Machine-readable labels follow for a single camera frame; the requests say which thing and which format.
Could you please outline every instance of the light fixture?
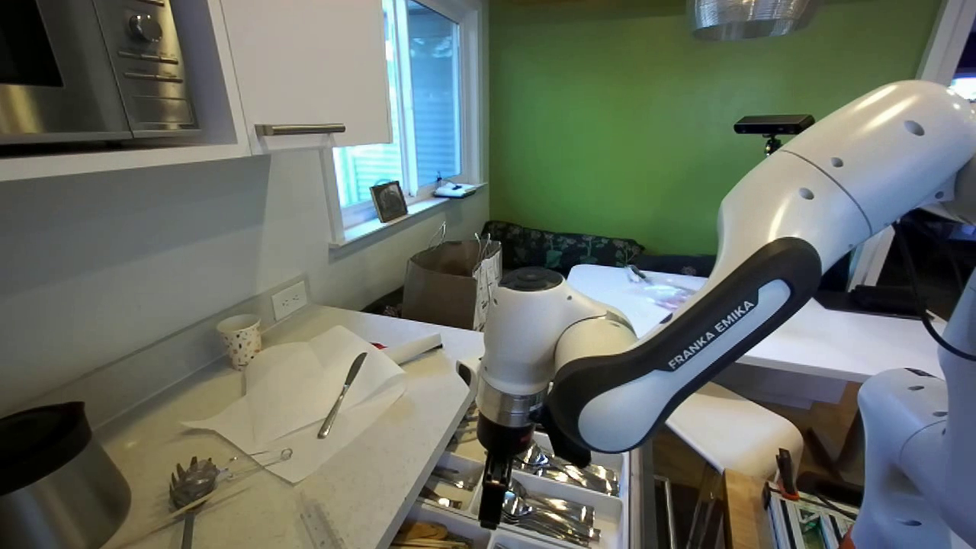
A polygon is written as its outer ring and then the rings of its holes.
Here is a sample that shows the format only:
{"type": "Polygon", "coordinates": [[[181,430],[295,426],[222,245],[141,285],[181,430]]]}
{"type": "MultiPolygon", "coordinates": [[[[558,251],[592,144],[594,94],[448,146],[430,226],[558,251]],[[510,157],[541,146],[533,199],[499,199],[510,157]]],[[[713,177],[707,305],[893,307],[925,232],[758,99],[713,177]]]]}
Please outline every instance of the light fixture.
{"type": "Polygon", "coordinates": [[[821,0],[690,0],[690,24],[700,39],[784,36],[814,20],[821,0]]]}

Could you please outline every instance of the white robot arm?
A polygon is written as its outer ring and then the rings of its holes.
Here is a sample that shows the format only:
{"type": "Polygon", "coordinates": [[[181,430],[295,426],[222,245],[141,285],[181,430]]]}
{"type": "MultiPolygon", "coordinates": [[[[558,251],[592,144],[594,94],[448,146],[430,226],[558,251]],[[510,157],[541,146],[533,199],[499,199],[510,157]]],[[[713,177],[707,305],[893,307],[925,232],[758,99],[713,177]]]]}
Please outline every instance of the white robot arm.
{"type": "MultiPolygon", "coordinates": [[[[618,355],[554,364],[558,347],[572,340],[613,333],[608,318],[583,316],[577,297],[551,285],[499,291],[488,316],[478,387],[486,484],[506,484],[510,458],[537,422],[572,461],[584,461],[588,449],[641,445],[684,396],[799,310],[832,263],[904,215],[950,203],[954,177],[972,152],[972,112],[941,86],[895,83],[850,100],[726,195],[719,256],[704,291],[658,333],[618,355]],[[521,303],[521,325],[533,318],[523,303],[537,297],[562,297],[545,303],[572,303],[577,310],[533,341],[544,355],[519,360],[511,347],[533,333],[510,329],[499,340],[496,329],[511,321],[511,303],[521,303]]],[[[496,523],[496,499],[486,492],[481,526],[496,523]]]]}

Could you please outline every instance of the white cabinet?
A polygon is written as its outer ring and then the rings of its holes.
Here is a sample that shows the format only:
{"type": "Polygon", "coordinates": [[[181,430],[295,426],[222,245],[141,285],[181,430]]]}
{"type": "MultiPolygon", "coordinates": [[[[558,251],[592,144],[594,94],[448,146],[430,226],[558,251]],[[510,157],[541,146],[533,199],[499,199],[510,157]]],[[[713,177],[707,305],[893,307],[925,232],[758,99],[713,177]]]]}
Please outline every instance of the white cabinet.
{"type": "Polygon", "coordinates": [[[222,24],[257,149],[391,142],[380,0],[222,0],[222,24]]]}
{"type": "Polygon", "coordinates": [[[172,3],[201,134],[175,146],[5,157],[0,184],[391,142],[380,0],[172,3]]]}

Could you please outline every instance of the cable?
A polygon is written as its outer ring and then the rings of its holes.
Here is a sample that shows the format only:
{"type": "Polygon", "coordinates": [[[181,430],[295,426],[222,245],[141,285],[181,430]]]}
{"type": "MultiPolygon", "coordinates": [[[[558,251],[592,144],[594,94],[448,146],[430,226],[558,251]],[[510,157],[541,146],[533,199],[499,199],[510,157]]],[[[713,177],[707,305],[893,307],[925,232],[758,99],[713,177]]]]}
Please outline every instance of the cable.
{"type": "MultiPolygon", "coordinates": [[[[965,275],[958,269],[958,260],[945,251],[945,241],[926,229],[921,229],[919,224],[893,224],[893,229],[904,234],[905,229],[919,232],[919,234],[926,234],[931,241],[937,241],[937,246],[941,251],[941,256],[949,260],[950,272],[954,272],[954,291],[965,286],[965,275]]],[[[941,333],[932,328],[932,310],[925,307],[925,297],[921,297],[921,285],[919,285],[919,272],[915,272],[915,256],[905,245],[905,239],[895,239],[901,241],[901,252],[904,252],[904,263],[905,263],[905,272],[908,272],[908,285],[912,285],[912,298],[915,298],[915,316],[925,328],[926,337],[937,340],[938,347],[945,347],[949,355],[961,356],[961,360],[970,360],[976,364],[976,355],[968,355],[961,347],[954,347],[950,341],[941,340],[941,333]]]]}

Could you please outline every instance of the microwave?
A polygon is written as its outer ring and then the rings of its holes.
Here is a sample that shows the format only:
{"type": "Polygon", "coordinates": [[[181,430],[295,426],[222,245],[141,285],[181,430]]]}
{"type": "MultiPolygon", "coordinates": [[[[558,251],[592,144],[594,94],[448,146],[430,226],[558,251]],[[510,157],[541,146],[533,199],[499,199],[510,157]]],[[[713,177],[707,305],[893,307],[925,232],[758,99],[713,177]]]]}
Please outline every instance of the microwave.
{"type": "Polygon", "coordinates": [[[194,130],[169,0],[0,0],[0,149],[194,130]]]}

